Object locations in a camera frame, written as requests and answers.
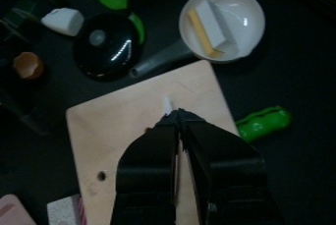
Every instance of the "wooden cutting board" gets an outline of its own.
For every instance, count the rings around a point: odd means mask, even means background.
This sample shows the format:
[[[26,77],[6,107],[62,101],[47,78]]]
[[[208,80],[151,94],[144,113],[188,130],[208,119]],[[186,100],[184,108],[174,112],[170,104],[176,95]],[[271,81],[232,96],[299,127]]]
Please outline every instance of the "wooden cutting board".
[[[163,117],[166,96],[175,109],[192,111],[210,123],[238,133],[208,61],[199,61],[70,108],[67,123],[88,225],[111,223],[119,161],[130,143]],[[192,178],[184,154],[180,167],[176,224],[196,225]]]

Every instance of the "hole in board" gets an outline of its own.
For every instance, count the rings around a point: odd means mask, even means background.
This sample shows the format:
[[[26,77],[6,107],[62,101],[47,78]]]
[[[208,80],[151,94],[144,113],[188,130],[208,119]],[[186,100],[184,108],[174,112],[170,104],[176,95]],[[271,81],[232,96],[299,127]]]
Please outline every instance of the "hole in board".
[[[98,175],[99,181],[104,182],[107,180],[107,173],[102,171]]]

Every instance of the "gray handle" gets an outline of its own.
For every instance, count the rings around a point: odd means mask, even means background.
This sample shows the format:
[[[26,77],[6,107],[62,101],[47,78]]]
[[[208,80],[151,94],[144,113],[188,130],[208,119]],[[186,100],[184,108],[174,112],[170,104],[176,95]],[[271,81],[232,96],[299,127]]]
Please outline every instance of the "gray handle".
[[[166,65],[178,62],[180,60],[194,57],[194,52],[186,45],[183,39],[180,38],[175,41],[167,48],[160,52],[154,54],[146,60],[143,60],[138,65],[132,67],[128,75],[138,79],[151,73],[154,70],[164,67]]]

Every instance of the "white bowl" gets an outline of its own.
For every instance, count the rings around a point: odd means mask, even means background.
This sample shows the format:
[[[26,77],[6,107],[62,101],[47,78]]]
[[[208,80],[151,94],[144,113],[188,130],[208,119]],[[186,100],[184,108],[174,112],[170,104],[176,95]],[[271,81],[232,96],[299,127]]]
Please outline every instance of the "white bowl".
[[[220,14],[227,23],[227,27],[236,43],[236,51],[223,53],[212,58],[206,51],[199,40],[199,36],[190,20],[188,12],[204,0],[190,0],[180,14],[179,28],[183,40],[202,59],[212,63],[227,63],[250,55],[256,47],[266,29],[266,17],[263,9],[256,0],[210,0],[220,10]]]

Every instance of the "small white item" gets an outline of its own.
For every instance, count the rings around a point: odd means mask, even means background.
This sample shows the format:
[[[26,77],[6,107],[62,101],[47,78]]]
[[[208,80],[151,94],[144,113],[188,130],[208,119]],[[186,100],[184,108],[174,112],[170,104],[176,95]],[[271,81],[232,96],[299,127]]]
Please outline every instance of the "small white item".
[[[76,36],[84,23],[84,17],[78,10],[62,8],[52,10],[42,18],[42,23],[54,31]]]
[[[211,47],[226,52],[226,48],[234,43],[234,40],[228,39],[230,32],[218,7],[210,0],[206,0],[196,7],[196,12],[210,38]]]
[[[15,195],[0,198],[0,225],[36,225]]]
[[[80,195],[66,197],[47,205],[48,225],[80,225]]]

